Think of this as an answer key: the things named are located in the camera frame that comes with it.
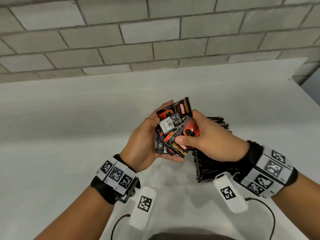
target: hand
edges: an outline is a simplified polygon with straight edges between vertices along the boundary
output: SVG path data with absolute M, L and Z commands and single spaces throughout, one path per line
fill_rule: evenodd
M 200 129 L 200 136 L 177 136 L 176 143 L 195 147 L 218 161 L 238 161 L 248 152 L 248 142 L 234 136 L 199 111 L 193 110 L 192 113 Z
M 122 160 L 135 171 L 140 172 L 147 169 L 157 157 L 175 162 L 183 162 L 183 158 L 179 156 L 155 153 L 156 127 L 160 122 L 156 111 L 168 107 L 173 103 L 174 101 L 170 100 L 162 104 L 148 118 L 145 118 L 142 124 L 132 132 L 127 145 L 120 153 Z

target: right hand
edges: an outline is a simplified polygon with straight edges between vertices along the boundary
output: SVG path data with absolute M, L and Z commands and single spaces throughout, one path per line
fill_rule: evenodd
M 218 161 L 238 161 L 249 150 L 249 143 L 234 136 L 218 123 L 209 120 L 197 110 L 192 110 L 193 119 L 200 129 L 200 136 L 177 136 L 175 142 L 199 149 Z

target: fingernail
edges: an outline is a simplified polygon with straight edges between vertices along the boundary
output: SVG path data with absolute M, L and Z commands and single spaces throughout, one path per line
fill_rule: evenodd
M 176 142 L 176 143 L 178 143 L 178 144 L 182 144 L 182 136 L 177 136 L 175 139 L 174 139 L 174 141 Z

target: forearm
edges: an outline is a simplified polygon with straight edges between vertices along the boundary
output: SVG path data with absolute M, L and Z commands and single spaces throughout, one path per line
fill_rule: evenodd
M 320 185 L 302 174 L 272 200 L 310 240 L 320 239 Z
M 89 186 L 34 240 L 98 240 L 113 208 Z

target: wristband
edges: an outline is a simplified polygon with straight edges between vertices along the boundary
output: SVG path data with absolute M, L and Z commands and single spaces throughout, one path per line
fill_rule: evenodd
M 134 188 L 141 187 L 136 171 L 127 165 L 119 154 L 105 161 L 90 185 L 112 205 L 118 200 L 126 203 L 129 197 L 134 195 Z
M 248 142 L 249 151 L 236 162 L 239 172 L 234 181 L 263 198 L 270 198 L 297 181 L 298 171 L 288 158 L 266 146 Z

